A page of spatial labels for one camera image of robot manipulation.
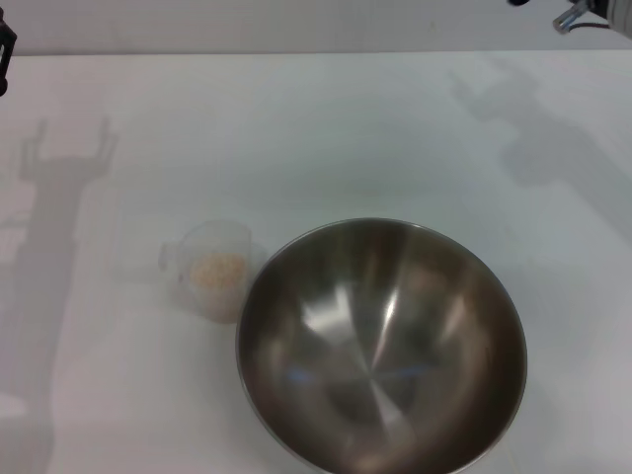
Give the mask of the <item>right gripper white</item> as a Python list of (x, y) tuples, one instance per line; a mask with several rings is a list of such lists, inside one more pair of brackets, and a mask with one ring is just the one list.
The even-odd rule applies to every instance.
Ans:
[[(528, 0), (508, 0), (513, 6), (522, 6)], [(632, 0), (609, 1), (609, 26), (621, 35), (630, 35), (632, 32)]]

